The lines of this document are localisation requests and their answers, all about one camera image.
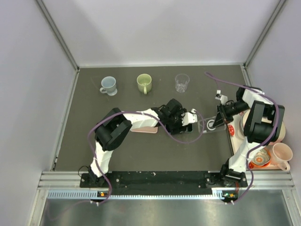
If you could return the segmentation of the clear transparent phone case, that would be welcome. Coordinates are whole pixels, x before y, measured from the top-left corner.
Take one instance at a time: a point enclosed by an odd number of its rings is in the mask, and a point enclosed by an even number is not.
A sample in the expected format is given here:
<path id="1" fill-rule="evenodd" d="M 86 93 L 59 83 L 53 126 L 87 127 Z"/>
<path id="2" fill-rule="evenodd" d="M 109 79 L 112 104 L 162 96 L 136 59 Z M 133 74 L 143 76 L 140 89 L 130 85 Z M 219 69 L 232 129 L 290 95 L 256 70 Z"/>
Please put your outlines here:
<path id="1" fill-rule="evenodd" d="M 223 124 L 223 126 L 219 127 L 213 127 L 215 121 L 215 117 L 206 118 L 204 120 L 198 121 L 198 131 L 200 134 L 208 134 L 208 133 L 214 133 L 214 132 L 220 132 L 226 130 L 226 125 Z"/>

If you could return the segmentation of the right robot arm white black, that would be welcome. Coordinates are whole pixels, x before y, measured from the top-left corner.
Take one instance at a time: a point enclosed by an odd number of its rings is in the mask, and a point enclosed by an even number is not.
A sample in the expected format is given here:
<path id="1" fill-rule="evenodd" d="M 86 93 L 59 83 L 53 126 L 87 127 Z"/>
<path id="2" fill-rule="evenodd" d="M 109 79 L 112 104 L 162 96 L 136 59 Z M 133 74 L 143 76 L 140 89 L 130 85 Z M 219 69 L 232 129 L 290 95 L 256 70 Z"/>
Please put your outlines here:
<path id="1" fill-rule="evenodd" d="M 241 85 L 235 102 L 221 101 L 217 106 L 212 127 L 229 124 L 233 122 L 233 116 L 246 110 L 249 110 L 249 115 L 244 125 L 244 141 L 219 172 L 219 180 L 224 186 L 241 182 L 252 158 L 280 135 L 285 107 L 274 103 L 261 89 Z"/>

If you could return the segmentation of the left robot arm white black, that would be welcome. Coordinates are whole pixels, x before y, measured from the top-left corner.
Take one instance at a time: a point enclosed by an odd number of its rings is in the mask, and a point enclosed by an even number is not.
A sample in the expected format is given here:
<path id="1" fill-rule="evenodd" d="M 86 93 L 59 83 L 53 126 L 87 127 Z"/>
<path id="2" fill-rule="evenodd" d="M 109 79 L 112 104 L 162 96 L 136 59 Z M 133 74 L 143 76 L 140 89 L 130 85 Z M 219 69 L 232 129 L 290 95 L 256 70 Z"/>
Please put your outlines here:
<path id="1" fill-rule="evenodd" d="M 188 112 L 182 104 L 171 99 L 166 105 L 152 107 L 145 111 L 123 112 L 113 108 L 102 119 L 102 124 L 92 129 L 95 134 L 94 159 L 88 173 L 81 176 L 81 187 L 100 187 L 106 183 L 106 173 L 112 153 L 130 131 L 162 126 L 171 135 L 186 132 L 197 122 L 196 111 Z"/>

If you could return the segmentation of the dark phone blue edge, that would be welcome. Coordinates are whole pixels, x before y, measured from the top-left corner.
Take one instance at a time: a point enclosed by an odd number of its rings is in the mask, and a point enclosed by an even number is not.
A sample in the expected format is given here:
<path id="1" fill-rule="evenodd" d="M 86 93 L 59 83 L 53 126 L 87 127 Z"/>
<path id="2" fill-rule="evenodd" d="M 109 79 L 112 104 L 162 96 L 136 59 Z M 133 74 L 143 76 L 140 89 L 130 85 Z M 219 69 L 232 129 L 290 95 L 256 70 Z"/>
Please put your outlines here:
<path id="1" fill-rule="evenodd" d="M 186 126 L 169 126 L 166 125 L 165 128 L 167 129 L 168 133 L 171 135 L 177 135 L 181 133 L 190 133 L 193 131 L 193 127 L 191 124 L 188 124 Z"/>

